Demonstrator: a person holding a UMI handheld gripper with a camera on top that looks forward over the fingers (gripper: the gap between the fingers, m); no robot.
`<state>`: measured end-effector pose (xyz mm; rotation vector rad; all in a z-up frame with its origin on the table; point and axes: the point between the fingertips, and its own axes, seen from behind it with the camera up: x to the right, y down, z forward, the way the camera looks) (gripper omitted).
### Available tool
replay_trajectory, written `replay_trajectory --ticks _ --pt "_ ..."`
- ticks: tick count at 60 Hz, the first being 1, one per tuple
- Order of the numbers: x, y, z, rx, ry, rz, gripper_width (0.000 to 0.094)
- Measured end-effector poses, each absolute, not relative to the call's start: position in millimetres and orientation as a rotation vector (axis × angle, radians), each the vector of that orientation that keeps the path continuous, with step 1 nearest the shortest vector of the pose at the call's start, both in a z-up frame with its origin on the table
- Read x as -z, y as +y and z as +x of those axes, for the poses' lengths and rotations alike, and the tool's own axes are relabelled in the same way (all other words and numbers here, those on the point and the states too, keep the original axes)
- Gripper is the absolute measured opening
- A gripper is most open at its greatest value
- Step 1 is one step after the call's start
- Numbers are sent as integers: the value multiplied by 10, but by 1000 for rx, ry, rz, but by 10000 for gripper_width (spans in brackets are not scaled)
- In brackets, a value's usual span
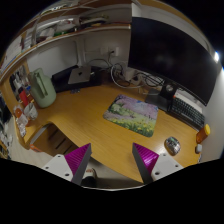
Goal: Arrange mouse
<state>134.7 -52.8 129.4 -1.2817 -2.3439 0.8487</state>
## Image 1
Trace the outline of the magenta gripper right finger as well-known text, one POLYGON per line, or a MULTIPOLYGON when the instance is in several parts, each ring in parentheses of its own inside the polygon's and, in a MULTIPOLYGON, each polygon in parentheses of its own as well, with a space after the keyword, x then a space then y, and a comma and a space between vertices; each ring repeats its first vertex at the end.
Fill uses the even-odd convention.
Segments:
POLYGON ((182 169, 182 166, 167 153, 157 154, 137 143, 132 145, 132 154, 144 184, 149 184, 182 169))

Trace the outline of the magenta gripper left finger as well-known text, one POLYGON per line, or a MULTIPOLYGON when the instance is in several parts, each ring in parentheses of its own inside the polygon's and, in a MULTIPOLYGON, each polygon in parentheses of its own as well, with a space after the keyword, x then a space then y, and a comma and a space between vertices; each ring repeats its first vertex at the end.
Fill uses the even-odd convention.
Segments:
POLYGON ((67 155, 57 154, 42 169, 81 185, 91 154, 91 144, 88 143, 67 155))

